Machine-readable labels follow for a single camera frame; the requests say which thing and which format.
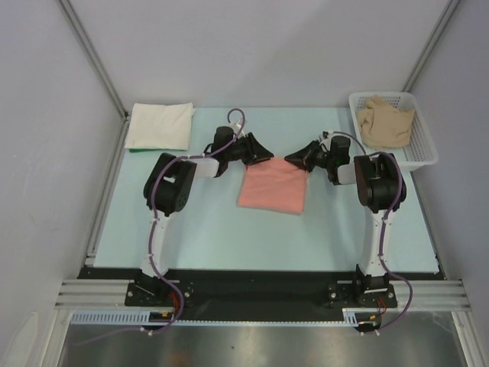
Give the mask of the pink polo shirt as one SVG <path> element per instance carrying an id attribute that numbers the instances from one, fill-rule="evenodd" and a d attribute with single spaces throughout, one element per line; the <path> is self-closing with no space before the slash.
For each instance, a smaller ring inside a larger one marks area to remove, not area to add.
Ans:
<path id="1" fill-rule="evenodd" d="M 238 206 L 300 215 L 304 211 L 308 172 L 283 158 L 272 158 L 245 170 Z"/>

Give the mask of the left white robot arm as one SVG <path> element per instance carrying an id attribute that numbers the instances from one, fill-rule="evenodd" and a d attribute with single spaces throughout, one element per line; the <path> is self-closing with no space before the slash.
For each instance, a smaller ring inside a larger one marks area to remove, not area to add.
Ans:
<path id="1" fill-rule="evenodd" d="M 147 254 L 140 266 L 142 274 L 159 278 L 167 273 L 165 236 L 175 214 L 187 204 L 195 179 L 221 177 L 233 161 L 250 166 L 269 161 L 273 156 L 253 134 L 243 135 L 228 126 L 216 129 L 213 141 L 201 154 L 182 157 L 161 154 L 143 189 L 153 219 Z"/>

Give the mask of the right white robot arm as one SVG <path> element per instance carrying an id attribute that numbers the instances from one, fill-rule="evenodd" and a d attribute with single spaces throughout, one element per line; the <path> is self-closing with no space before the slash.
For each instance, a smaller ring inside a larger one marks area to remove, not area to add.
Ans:
<path id="1" fill-rule="evenodd" d="M 383 278 L 389 273 L 387 250 L 393 218 L 406 199 L 406 184 L 396 158 L 386 152 L 350 156 L 351 143 L 359 140 L 344 132 L 323 132 L 322 137 L 285 157 L 307 172 L 320 167 L 329 182 L 355 185 L 365 212 L 364 245 L 358 270 L 365 278 Z"/>

